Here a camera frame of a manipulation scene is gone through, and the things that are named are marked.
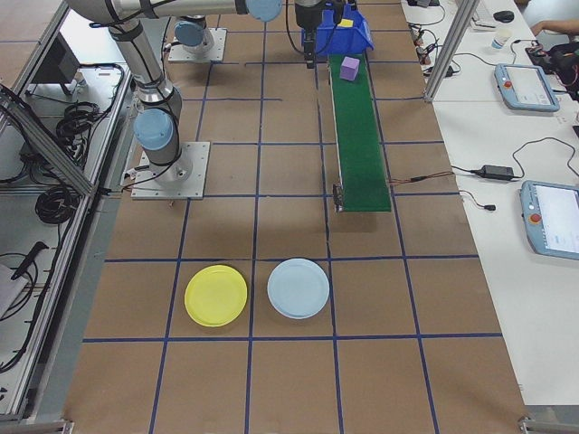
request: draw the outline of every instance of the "blue joint cap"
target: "blue joint cap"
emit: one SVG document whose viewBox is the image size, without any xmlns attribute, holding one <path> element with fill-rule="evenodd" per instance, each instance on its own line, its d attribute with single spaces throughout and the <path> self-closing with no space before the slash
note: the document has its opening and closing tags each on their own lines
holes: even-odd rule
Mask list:
<svg viewBox="0 0 579 434">
<path fill-rule="evenodd" d="M 150 108 L 137 116 L 133 131 L 147 151 L 158 151 L 169 144 L 175 133 L 171 116 L 158 108 Z"/>
<path fill-rule="evenodd" d="M 203 42 L 203 27 L 197 23 L 180 21 L 175 25 L 175 38 L 189 47 L 196 47 Z"/>
<path fill-rule="evenodd" d="M 281 12 L 281 0 L 245 0 L 245 5 L 253 18 L 264 23 L 273 20 Z"/>
</svg>

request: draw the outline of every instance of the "paper cup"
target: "paper cup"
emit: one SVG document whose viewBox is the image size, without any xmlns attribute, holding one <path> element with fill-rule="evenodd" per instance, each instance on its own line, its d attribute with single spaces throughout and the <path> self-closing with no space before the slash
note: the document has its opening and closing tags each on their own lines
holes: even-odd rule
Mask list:
<svg viewBox="0 0 579 434">
<path fill-rule="evenodd" d="M 490 46 L 492 48 L 500 50 L 505 46 L 505 43 L 507 43 L 508 38 L 510 38 L 512 35 L 513 33 L 509 29 L 506 29 L 504 27 L 500 28 L 495 32 L 495 37 L 492 40 L 492 44 Z"/>
</svg>

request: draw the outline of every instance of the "conveyor belt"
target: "conveyor belt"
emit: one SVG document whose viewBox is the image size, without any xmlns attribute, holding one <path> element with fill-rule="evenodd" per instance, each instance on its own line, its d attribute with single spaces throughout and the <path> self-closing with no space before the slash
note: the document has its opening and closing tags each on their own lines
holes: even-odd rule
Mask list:
<svg viewBox="0 0 579 434">
<path fill-rule="evenodd" d="M 342 183 L 337 207 L 347 212 L 391 211 L 365 59 L 350 56 L 358 58 L 360 66 L 356 79 L 348 81 L 339 78 L 344 57 L 329 56 Z"/>
</svg>

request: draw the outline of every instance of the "yellow object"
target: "yellow object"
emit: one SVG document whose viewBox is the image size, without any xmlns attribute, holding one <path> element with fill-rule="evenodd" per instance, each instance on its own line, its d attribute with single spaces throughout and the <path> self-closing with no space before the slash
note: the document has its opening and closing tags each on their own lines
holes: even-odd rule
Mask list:
<svg viewBox="0 0 579 434">
<path fill-rule="evenodd" d="M 338 24 L 340 27 L 354 27 L 354 21 L 348 20 L 347 18 L 343 18 Z"/>
<path fill-rule="evenodd" d="M 201 326 L 231 323 L 247 302 L 247 284 L 236 269 L 213 265 L 193 276 L 185 291 L 187 314 Z"/>
</svg>

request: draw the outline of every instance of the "computer mouse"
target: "computer mouse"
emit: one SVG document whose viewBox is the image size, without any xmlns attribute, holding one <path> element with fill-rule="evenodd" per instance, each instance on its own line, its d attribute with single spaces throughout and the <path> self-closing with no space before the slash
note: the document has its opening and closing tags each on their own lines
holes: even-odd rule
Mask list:
<svg viewBox="0 0 579 434">
<path fill-rule="evenodd" d="M 512 11 L 498 11 L 492 16 L 495 20 L 501 21 L 502 23 L 510 23 L 515 19 L 515 14 L 513 14 Z"/>
</svg>

